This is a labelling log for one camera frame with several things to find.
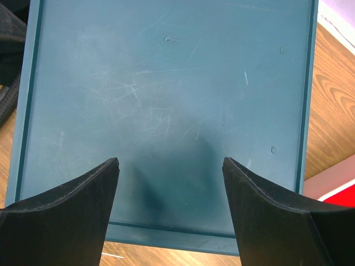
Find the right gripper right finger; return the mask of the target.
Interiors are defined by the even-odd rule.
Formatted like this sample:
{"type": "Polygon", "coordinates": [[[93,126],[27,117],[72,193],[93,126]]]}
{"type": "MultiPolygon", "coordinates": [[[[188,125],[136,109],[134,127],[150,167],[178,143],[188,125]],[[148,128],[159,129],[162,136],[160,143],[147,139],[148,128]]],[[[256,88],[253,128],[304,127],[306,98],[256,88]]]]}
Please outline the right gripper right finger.
{"type": "Polygon", "coordinates": [[[353,265],[354,209],[275,184],[234,159],[222,172],[242,265],[353,265]]]}

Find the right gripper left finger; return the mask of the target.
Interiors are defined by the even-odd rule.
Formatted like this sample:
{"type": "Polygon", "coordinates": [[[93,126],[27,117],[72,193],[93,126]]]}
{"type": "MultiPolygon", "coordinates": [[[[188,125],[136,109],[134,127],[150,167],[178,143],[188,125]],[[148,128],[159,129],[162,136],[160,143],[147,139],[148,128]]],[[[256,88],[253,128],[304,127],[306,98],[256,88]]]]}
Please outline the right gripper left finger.
{"type": "Polygon", "coordinates": [[[99,265],[119,161],[1,209],[1,265],[99,265]]]}

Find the teal drawer cabinet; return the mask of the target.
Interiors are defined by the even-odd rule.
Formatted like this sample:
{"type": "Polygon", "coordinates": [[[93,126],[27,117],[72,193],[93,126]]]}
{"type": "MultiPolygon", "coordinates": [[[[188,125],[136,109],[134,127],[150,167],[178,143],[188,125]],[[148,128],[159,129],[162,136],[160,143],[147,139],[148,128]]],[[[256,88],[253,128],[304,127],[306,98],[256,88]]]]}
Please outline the teal drawer cabinet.
{"type": "Polygon", "coordinates": [[[239,251],[225,157],[301,192],[317,1],[31,1],[6,204],[115,157],[106,239],[239,251]]]}

